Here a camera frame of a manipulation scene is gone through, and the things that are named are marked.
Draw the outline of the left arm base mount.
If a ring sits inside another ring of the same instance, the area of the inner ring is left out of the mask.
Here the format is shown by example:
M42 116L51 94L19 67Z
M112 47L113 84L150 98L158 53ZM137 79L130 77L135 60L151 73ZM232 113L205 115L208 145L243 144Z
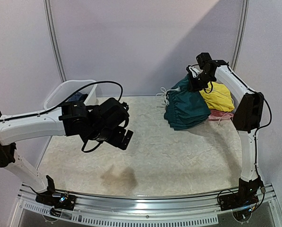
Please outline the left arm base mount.
M42 193L34 191L36 193L35 201L51 206L49 214L57 218L61 217L63 210L73 211L77 197L68 191L63 193L56 192L53 179L48 175L46 175L46 179L48 183L47 190Z

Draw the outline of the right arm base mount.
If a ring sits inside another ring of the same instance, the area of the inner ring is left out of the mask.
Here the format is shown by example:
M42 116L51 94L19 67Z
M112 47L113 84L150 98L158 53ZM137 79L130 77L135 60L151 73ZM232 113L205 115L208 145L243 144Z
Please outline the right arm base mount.
M265 185L260 177L246 182L239 179L238 191L217 195L217 203L222 211L232 210L233 217L239 221L249 220L265 199Z

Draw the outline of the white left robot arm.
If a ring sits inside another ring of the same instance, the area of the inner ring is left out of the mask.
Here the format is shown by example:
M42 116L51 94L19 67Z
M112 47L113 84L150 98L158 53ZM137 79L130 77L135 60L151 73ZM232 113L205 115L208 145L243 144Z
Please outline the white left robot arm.
M78 135L84 153L95 151L104 142L126 150L133 132L127 130L129 106L109 98L100 105L65 102L43 112L2 115L0 111L0 168L19 177L49 204L56 205L60 195L53 180L43 176L16 152L16 143L46 136Z

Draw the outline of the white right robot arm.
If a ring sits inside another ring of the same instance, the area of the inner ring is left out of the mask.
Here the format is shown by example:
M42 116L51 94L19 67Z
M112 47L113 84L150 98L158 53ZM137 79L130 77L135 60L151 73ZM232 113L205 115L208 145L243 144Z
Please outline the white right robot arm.
M264 95L250 88L224 60L212 60L207 52L196 57L199 69L187 66L189 91L208 90L212 82L224 84L233 96L237 107L232 119L242 147L242 170L244 182L255 181L258 173L258 130L263 112Z

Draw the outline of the navy blue garment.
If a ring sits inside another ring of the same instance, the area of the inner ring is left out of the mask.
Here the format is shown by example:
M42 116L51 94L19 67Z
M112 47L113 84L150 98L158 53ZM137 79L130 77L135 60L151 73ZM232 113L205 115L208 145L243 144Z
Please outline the navy blue garment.
M71 96L67 100L67 102L74 102L74 101L82 101L82 102L84 102L87 97L88 97L88 94L82 94L80 92L77 92L73 96Z

